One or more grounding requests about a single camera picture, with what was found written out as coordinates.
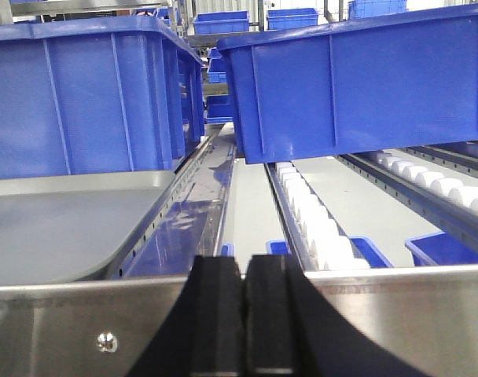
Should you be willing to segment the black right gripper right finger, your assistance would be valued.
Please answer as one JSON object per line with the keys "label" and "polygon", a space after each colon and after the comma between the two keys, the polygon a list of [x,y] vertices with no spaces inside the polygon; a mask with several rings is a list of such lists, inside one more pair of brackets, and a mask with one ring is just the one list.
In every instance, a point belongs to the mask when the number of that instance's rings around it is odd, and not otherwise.
{"label": "black right gripper right finger", "polygon": [[289,255],[255,255],[246,275],[249,376],[421,376],[352,325]]}

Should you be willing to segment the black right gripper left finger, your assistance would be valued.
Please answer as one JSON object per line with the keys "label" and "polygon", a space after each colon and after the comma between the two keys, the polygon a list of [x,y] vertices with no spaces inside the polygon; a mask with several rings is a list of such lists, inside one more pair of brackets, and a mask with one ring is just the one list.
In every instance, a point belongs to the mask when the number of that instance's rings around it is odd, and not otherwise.
{"label": "black right gripper left finger", "polygon": [[196,256],[167,318],[129,376],[239,376],[242,285],[231,257]]}

